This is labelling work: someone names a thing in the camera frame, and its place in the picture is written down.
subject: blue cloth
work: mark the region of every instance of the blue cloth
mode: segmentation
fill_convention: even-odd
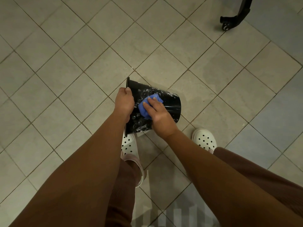
[[[158,95],[157,93],[156,93],[156,94],[153,94],[153,95],[151,95],[151,96],[148,96],[148,97],[146,97],[144,100],[142,100],[142,102],[138,104],[138,108],[139,108],[139,111],[140,111],[141,115],[142,115],[145,119],[152,119],[152,118],[150,117],[150,115],[147,113],[147,111],[145,110],[145,108],[143,107],[143,102],[148,103],[148,105],[150,106],[150,103],[147,101],[147,99],[148,99],[149,97],[152,98],[152,99],[153,99],[154,97],[156,97],[156,99],[157,99],[159,102],[163,103],[163,100],[159,97],[159,95]]]

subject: tile floor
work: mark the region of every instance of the tile floor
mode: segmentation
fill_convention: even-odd
[[[287,2],[298,16],[301,0]],[[114,108],[125,79],[175,92],[178,127],[303,186],[302,65],[219,0],[0,0],[0,227]],[[217,226],[180,161],[138,134],[133,226]]]

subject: brown pants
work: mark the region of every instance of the brown pants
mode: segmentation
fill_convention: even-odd
[[[214,155],[303,217],[303,187],[222,147],[217,147],[214,150]],[[119,173],[108,205],[105,226],[131,226],[134,190],[134,173],[131,167],[121,160]]]

